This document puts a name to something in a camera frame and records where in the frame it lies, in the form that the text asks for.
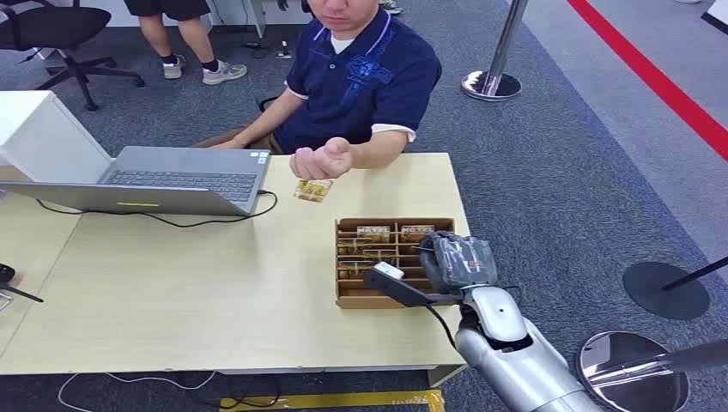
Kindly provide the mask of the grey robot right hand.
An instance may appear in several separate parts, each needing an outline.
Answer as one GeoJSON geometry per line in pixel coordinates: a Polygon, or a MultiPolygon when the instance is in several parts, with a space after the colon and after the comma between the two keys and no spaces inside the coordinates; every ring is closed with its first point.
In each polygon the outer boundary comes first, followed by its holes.
{"type": "Polygon", "coordinates": [[[455,294],[463,288],[498,283],[494,254],[487,240],[436,231],[427,233],[418,248],[421,265],[436,293],[455,294]]]}

